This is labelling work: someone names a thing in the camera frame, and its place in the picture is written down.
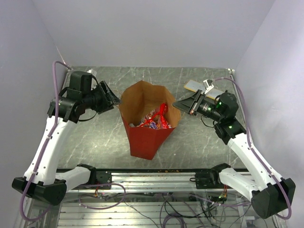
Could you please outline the red brown paper bag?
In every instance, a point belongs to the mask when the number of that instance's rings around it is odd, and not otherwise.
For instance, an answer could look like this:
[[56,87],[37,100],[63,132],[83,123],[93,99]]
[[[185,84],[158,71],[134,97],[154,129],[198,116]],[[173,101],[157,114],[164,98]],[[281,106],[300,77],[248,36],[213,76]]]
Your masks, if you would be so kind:
[[121,96],[119,110],[134,157],[152,160],[181,117],[174,96],[161,85],[139,81]]

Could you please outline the large red snack bag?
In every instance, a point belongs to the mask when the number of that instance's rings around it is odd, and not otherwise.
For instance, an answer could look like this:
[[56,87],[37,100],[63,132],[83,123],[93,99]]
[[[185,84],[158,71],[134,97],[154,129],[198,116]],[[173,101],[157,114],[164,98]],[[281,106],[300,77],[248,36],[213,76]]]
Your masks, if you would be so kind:
[[171,125],[165,118],[168,111],[168,105],[162,103],[159,108],[150,111],[145,115],[137,127],[147,127],[154,130],[169,129]]

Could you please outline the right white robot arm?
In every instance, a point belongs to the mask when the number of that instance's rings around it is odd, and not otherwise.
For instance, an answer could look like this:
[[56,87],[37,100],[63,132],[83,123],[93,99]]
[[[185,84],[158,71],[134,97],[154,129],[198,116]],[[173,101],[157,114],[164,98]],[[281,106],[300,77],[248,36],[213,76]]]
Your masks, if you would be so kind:
[[210,184],[215,188],[227,185],[251,202],[257,215],[263,219],[290,210],[295,192],[295,183],[276,172],[249,141],[243,125],[237,120],[238,102],[234,94],[223,92],[214,101],[201,90],[173,107],[189,114],[200,114],[215,122],[214,129],[223,141],[243,162],[253,180],[239,174],[226,163],[210,170]]

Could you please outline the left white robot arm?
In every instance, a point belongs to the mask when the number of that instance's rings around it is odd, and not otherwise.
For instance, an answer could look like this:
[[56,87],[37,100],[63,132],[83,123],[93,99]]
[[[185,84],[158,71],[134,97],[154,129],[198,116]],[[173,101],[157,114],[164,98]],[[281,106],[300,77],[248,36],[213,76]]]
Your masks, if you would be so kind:
[[96,77],[88,72],[74,71],[69,86],[51,101],[43,138],[33,161],[22,177],[12,182],[13,189],[27,197],[57,206],[66,192],[83,185],[91,189],[97,182],[97,170],[87,164],[57,173],[57,166],[66,139],[80,122],[87,109],[97,114],[107,112],[120,103],[105,81],[91,87]]

